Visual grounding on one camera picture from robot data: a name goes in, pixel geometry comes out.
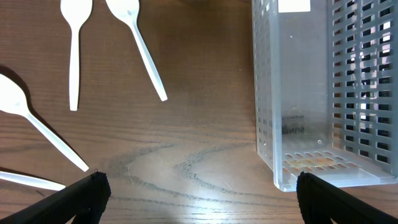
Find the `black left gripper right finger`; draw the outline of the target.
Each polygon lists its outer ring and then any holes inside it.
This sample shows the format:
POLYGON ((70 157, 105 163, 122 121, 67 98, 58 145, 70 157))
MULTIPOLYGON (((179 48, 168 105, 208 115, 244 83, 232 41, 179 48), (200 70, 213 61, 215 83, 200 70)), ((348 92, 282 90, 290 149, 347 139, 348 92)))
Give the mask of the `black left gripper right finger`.
POLYGON ((308 172, 298 176, 296 191, 305 223, 397 224, 397 218, 308 172))

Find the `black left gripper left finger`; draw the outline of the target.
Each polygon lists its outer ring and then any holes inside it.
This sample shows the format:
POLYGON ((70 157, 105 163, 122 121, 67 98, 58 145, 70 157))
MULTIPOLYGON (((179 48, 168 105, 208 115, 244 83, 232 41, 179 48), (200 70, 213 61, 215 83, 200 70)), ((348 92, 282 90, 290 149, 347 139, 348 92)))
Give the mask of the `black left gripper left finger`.
POLYGON ((1 223, 93 223, 97 224, 111 196, 108 178, 94 172, 53 195, 1 219, 1 223))

